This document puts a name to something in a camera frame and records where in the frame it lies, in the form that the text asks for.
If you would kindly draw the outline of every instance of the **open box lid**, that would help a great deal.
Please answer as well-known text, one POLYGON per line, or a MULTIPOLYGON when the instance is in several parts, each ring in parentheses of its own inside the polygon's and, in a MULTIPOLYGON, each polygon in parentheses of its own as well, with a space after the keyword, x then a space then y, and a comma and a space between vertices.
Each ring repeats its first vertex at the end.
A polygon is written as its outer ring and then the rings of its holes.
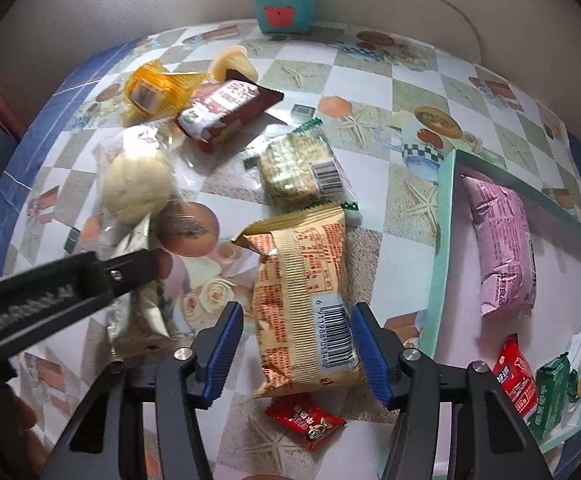
MULTIPOLYGON (((426 323, 419 341, 422 351, 434 356, 440 363, 465 367, 472 360, 482 359, 492 367, 506 335, 519 332, 522 352, 536 372, 537 368, 568 349, 571 336, 581 324, 581 302, 572 301, 581 293, 581 223, 577 218, 505 170, 478 156, 454 150, 440 167, 438 223, 439 238, 426 323), (461 202, 459 193, 464 193, 459 168, 478 171, 497 184, 513 189, 525 204, 533 244, 540 245, 539 251, 536 249, 538 294, 530 319, 506 320, 498 322, 500 326, 493 327, 492 323, 488 326, 480 315, 479 254, 465 195, 464 203, 458 205, 461 202), (453 242, 457 254, 452 254, 453 242), (561 251, 561 256, 555 257, 554 251, 561 251), (573 260, 573 267, 567 267, 573 271, 569 272, 567 268, 560 270, 558 267, 564 261, 569 264, 569 258, 573 260), (570 291, 570 296, 560 291, 570 291)), ((448 430, 449 435, 450 430, 445 427, 443 412, 440 414, 436 473, 444 469, 445 458, 448 456, 448 450, 444 452, 443 448, 446 445, 445 431, 448 430)), ((539 447, 542 452, 546 452, 580 429, 581 401, 575 410, 565 415, 562 424, 551 431, 539 447)))

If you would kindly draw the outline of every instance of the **tablecloth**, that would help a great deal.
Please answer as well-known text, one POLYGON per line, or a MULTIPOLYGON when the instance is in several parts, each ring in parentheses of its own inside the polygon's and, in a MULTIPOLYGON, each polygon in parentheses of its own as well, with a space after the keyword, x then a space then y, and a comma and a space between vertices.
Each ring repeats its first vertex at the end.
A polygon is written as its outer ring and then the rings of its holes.
MULTIPOLYGON (((0 182, 0 274, 79 250, 81 231, 98 207, 93 150, 122 129, 128 107, 123 85, 137 67, 159 58, 171 71, 205 70, 231 44, 246 47, 259 84, 285 93, 269 110, 269 121, 324 121, 362 213, 361 224, 347 229, 349 301, 369 301, 380 324, 414 344, 435 256, 435 168, 449 150, 468 150, 505 168, 581 222, 581 180, 565 125, 513 83, 428 44, 366 27, 315 23, 307 34, 289 36, 263 34, 254 20, 240 20, 131 42, 95 63, 83 81, 74 74, 72 83, 64 83, 53 97, 64 107, 62 116, 48 124, 40 120, 47 113, 42 111, 24 139, 39 139, 38 145, 29 141, 26 155, 18 150, 0 182), (431 120, 445 125, 448 135, 431 135, 422 122, 431 120)), ((256 134, 261 127, 256 122, 245 131, 256 134)), ((221 242, 265 218, 269 206, 235 150, 209 164, 211 171, 200 174, 182 163, 178 184, 187 200, 216 215, 221 242)), ((210 254, 210 265, 216 256, 210 254)), ((234 277, 225 276, 223 267, 218 272, 229 281, 234 277)), ((249 301, 249 285, 233 285, 229 294, 249 301)), ((195 301, 203 300, 201 293, 190 292, 195 301)), ((48 449, 109 359, 104 316, 82 320, 16 360, 15 387, 35 409, 36 431, 48 449)), ((256 340, 246 330, 224 393, 210 411, 199 413, 216 479, 262 473, 295 480, 376 478, 395 415, 365 386, 315 394, 323 408, 347 420, 347 428, 308 453, 263 415, 267 399, 252 399, 261 379, 256 340)), ((150 424, 146 439, 155 476, 150 424)))

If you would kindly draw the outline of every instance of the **wall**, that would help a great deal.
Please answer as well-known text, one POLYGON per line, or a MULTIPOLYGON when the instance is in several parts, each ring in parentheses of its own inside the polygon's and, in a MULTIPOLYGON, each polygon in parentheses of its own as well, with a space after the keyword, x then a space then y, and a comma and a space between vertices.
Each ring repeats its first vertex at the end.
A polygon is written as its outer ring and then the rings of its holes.
MULTIPOLYGON (((573 0, 451 0, 477 25, 483 65, 581 139, 581 10, 573 0)), ((253 16, 250 0, 18 0, 0 24, 0 88, 30 121, 91 54, 146 34, 253 16)), ((477 60, 461 18, 434 0, 321 0, 318 19, 398 32, 477 60)))

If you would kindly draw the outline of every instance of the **teal plastic bin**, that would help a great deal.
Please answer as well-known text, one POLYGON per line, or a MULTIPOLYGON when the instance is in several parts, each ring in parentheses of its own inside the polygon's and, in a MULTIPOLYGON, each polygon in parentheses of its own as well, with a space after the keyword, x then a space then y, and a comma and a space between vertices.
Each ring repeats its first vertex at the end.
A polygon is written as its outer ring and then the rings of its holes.
POLYGON ((253 0, 262 32, 307 32, 317 0, 253 0))

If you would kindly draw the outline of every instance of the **pink snack package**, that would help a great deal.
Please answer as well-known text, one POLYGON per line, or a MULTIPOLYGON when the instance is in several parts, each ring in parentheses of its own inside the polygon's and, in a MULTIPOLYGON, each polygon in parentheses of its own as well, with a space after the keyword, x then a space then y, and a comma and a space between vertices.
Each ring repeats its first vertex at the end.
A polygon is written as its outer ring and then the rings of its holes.
POLYGON ((471 204, 482 270, 482 316, 495 310, 531 315, 535 304, 535 256, 519 195, 493 182, 462 175, 471 204))

